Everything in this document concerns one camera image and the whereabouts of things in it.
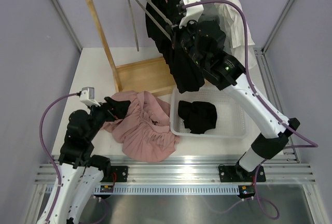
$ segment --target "gray garment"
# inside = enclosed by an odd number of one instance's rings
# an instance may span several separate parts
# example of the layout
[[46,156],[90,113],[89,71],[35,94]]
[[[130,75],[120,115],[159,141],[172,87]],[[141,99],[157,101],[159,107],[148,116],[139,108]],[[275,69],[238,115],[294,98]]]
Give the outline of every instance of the gray garment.
[[[203,7],[204,7],[204,11],[203,11],[202,16],[198,20],[198,22],[215,20],[219,24],[220,29],[226,33],[224,18],[223,18],[223,16],[218,14],[218,10],[215,7],[215,5],[214,4],[205,4],[205,5],[203,5]],[[224,46],[225,46],[224,51],[228,54],[232,54],[232,52],[230,50],[230,37],[226,36]]]

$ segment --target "pink cloth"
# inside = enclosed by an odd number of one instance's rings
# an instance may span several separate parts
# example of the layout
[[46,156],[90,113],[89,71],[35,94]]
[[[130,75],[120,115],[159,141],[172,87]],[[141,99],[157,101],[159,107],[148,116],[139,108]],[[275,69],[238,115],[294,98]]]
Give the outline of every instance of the pink cloth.
[[119,92],[113,100],[131,102],[123,120],[107,122],[103,129],[112,133],[128,157],[143,162],[160,162],[175,151],[179,137],[170,130],[170,104],[144,91]]

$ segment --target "black mounting plate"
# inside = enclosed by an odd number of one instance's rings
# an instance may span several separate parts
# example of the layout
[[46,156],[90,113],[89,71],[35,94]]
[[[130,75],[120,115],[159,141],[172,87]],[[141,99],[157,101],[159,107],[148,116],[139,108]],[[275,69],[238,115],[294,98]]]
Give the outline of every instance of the black mounting plate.
[[[248,177],[246,177],[244,180],[241,180],[239,176],[236,174],[234,165],[221,164],[218,166],[218,170],[219,170],[219,177],[221,183],[242,183],[242,182],[252,183],[256,171],[254,170],[254,172],[249,174]],[[266,182],[265,171],[262,166],[258,170],[257,182],[258,183]]]
[[[128,166],[113,166],[112,173],[116,174],[116,183],[126,183],[128,177]],[[112,175],[101,180],[101,183],[113,183]]]

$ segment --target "black cloth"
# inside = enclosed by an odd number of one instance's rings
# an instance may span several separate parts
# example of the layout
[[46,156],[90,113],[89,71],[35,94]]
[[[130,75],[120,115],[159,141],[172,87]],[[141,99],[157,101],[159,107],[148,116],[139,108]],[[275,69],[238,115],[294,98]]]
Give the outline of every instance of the black cloth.
[[216,128],[217,109],[209,102],[179,101],[177,114],[184,120],[185,128],[189,128],[191,133],[203,134]]
[[[176,18],[179,18],[176,5],[180,3],[180,0],[151,1],[172,22],[174,22]],[[147,4],[146,10],[165,29],[168,24],[159,16],[151,5]],[[158,51],[163,54],[179,92],[184,93],[186,91],[198,91],[199,88],[204,85],[204,78],[192,59],[183,51],[182,48],[174,50],[171,41],[159,30],[148,15],[145,15],[145,23],[148,37],[155,41]]]

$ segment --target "metal floor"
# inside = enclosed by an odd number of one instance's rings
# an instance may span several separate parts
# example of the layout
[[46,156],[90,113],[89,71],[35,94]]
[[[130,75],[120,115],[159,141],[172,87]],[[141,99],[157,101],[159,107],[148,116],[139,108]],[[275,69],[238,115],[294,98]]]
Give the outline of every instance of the metal floor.
[[[256,201],[243,202],[230,212],[219,214],[239,200],[235,195],[114,195],[107,199],[109,214],[101,224],[314,223],[302,186],[262,185],[258,191],[279,208],[279,220],[264,216]],[[270,206],[266,210],[275,214]],[[92,199],[80,221],[95,223],[104,211],[105,204]]]

